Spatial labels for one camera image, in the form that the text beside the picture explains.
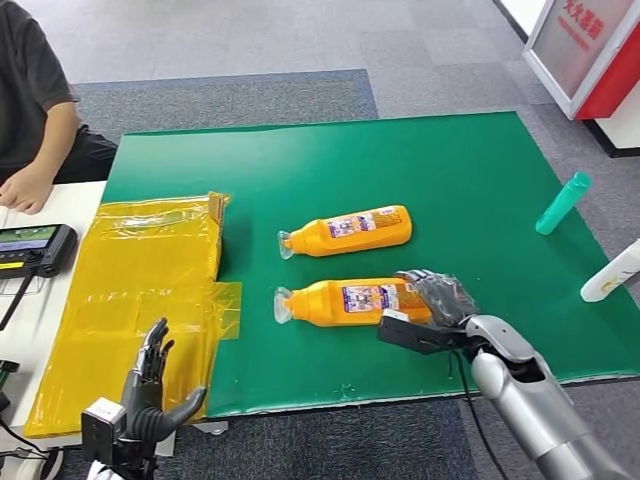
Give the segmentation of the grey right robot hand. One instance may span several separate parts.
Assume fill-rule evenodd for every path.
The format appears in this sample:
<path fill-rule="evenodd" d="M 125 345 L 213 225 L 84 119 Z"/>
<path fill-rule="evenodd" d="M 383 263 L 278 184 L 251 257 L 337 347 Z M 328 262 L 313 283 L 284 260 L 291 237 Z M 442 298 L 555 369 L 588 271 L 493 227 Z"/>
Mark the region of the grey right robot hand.
<path fill-rule="evenodd" d="M 478 307 L 457 277 L 426 269 L 397 271 L 395 277 L 412 285 L 440 327 L 458 328 L 479 313 Z"/>

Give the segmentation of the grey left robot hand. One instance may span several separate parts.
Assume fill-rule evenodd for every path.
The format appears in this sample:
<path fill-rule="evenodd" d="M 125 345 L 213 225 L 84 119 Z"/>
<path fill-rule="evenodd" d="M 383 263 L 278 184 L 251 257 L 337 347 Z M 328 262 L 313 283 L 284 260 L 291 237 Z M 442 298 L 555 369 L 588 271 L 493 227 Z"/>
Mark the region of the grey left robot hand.
<path fill-rule="evenodd" d="M 128 373 L 121 403 L 126 411 L 125 436 L 144 443 L 163 441 L 187 422 L 205 402 L 207 388 L 198 386 L 178 406 L 162 408 L 163 378 L 173 340 L 166 342 L 168 320 L 161 318 L 149 330 Z"/>

